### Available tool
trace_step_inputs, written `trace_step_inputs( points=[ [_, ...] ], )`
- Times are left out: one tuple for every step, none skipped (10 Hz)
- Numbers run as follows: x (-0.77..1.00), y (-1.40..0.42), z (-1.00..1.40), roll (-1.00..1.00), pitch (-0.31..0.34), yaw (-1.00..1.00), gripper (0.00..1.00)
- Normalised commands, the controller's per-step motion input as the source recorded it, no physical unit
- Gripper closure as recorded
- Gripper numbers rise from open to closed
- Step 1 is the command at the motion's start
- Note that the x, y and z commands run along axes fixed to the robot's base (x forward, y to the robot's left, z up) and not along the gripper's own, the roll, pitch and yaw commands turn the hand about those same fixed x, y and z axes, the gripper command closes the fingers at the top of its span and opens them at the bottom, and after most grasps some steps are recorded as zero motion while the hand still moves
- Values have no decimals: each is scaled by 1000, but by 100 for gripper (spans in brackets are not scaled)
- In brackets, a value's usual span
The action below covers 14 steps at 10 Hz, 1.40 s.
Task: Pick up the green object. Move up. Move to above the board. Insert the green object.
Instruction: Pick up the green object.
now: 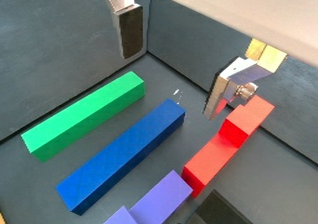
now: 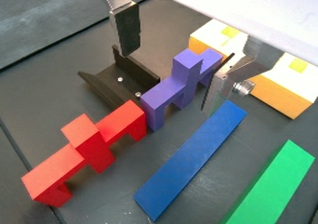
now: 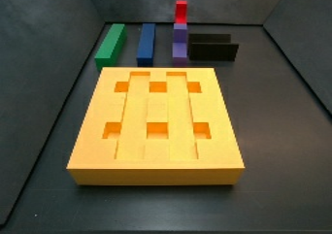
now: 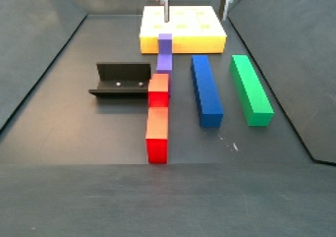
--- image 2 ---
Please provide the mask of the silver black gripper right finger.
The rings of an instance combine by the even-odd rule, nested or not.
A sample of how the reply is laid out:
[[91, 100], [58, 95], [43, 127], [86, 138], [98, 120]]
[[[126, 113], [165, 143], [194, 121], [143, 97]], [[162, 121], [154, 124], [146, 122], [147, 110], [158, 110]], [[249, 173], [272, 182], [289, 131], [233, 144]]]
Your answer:
[[249, 95], [256, 87], [249, 79], [268, 72], [280, 60], [280, 49], [252, 35], [242, 53], [241, 57], [233, 53], [214, 72], [203, 97], [202, 111], [206, 114], [214, 113], [233, 94]]

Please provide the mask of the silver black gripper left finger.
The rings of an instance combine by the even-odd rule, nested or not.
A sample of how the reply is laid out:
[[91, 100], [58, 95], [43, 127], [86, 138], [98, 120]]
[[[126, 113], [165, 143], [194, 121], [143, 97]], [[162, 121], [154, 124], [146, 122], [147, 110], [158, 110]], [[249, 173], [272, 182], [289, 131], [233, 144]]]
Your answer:
[[134, 0], [106, 0], [110, 20], [115, 27], [119, 52], [123, 57], [141, 47], [139, 5]]

